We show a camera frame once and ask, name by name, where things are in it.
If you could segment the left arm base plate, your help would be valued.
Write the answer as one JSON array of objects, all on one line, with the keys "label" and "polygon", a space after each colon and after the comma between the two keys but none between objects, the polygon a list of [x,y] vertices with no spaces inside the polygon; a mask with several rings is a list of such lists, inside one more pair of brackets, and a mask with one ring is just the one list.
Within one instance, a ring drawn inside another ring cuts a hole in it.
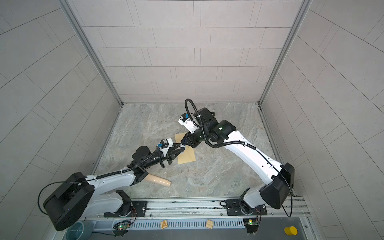
[{"label": "left arm base plate", "polygon": [[123,203],[116,212],[104,213],[104,218],[135,218],[144,217],[146,213],[147,201],[131,201]]}]

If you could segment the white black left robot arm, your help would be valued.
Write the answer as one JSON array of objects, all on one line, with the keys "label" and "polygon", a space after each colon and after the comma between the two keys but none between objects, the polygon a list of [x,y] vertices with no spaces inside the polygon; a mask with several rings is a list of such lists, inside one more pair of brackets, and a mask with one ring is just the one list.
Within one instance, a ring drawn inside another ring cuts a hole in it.
[{"label": "white black left robot arm", "polygon": [[43,208],[57,231],[93,215],[136,217],[132,200],[122,188],[140,183],[149,175],[148,168],[171,164],[184,151],[180,143],[161,142],[153,152],[147,146],[139,147],[133,161],[119,171],[98,176],[74,173],[44,201]]}]

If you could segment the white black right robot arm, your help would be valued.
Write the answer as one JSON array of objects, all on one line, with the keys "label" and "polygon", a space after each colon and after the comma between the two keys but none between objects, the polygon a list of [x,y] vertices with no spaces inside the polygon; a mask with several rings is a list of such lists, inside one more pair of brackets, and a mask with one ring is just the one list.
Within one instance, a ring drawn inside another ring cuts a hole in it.
[{"label": "white black right robot arm", "polygon": [[211,148],[225,148],[243,160],[263,181],[257,188],[246,190],[240,198],[240,206],[248,214],[258,206],[267,204],[279,210],[294,186],[295,169],[289,164],[281,164],[253,146],[230,122],[218,122],[214,113],[202,108],[193,114],[184,113],[179,123],[188,129],[181,140],[182,146],[196,148],[205,142]]}]

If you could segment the yellow paper envelope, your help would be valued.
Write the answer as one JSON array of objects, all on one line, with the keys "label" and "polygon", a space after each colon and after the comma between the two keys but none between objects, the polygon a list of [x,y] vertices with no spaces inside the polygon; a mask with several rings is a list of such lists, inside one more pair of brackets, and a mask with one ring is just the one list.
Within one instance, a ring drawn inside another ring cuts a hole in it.
[{"label": "yellow paper envelope", "polygon": [[[182,138],[184,137],[184,135],[185,135],[185,133],[175,134],[176,143],[180,143]],[[192,147],[190,147],[190,146],[186,146],[185,150],[183,151],[183,153],[179,154],[177,159],[178,159],[178,164],[179,165],[195,162],[196,161],[196,156],[195,156],[194,149]]]}]

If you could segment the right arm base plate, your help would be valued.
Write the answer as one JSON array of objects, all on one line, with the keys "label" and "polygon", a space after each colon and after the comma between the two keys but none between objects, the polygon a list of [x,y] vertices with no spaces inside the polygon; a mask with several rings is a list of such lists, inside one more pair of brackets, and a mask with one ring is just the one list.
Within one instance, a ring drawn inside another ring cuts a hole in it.
[{"label": "right arm base plate", "polygon": [[266,206],[260,205],[254,209],[244,210],[238,200],[224,200],[220,205],[226,209],[228,216],[266,216],[268,214]]}]

